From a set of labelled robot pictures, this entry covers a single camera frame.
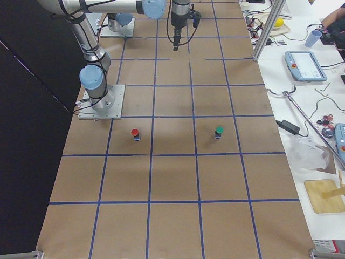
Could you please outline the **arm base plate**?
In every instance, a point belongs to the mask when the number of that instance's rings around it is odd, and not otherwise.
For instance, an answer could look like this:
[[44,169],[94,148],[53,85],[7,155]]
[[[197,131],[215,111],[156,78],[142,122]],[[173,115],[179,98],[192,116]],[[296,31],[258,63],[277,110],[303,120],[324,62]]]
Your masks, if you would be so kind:
[[100,37],[103,38],[132,38],[134,34],[135,17],[129,24],[121,25],[116,20],[109,21],[108,17],[102,25]]
[[83,119],[121,119],[125,85],[107,85],[108,92],[97,104],[91,106],[89,95],[84,90],[83,98],[86,102],[81,103],[77,111],[78,118]]

